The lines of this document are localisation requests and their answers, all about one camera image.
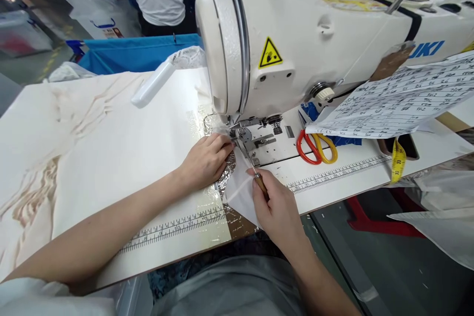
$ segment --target yellow warning label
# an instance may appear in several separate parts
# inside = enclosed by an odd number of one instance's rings
[[[472,51],[472,50],[474,50],[474,42],[472,42],[470,45],[468,45],[466,48],[464,48],[462,53],[469,52],[469,51]]]
[[[278,53],[278,50],[273,44],[270,37],[267,37],[265,47],[263,47],[262,57],[260,58],[260,65],[258,66],[258,69],[281,63],[283,63],[283,59],[280,57],[280,54]]]
[[[385,11],[388,7],[381,3],[371,0],[324,0],[334,8],[346,11],[366,11],[379,12]]]

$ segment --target juki logo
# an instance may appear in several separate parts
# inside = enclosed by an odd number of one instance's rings
[[[408,58],[419,58],[435,55],[441,48],[444,41],[420,43]]]

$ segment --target wooden handled awl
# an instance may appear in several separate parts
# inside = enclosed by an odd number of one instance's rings
[[[257,181],[257,184],[258,184],[258,186],[260,187],[260,189],[262,189],[263,197],[265,198],[265,201],[266,201],[266,202],[270,201],[270,198],[269,198],[269,196],[268,196],[267,187],[266,187],[265,184],[263,183],[262,175],[261,175],[260,173],[257,173],[257,171],[255,170],[255,168],[253,168],[253,171],[255,172],[255,180]]]

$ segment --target yellow tape measure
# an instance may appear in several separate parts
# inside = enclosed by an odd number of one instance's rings
[[[398,142],[398,137],[394,140],[394,148],[392,153],[392,182],[394,184],[401,179],[403,168],[405,168],[406,153],[401,144]]]

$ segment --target industrial sewing machine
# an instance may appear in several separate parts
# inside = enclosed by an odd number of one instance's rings
[[[256,165],[295,155],[295,110],[337,105],[408,40],[406,65],[433,63],[474,41],[474,9],[403,9],[375,0],[196,0],[215,113]]]

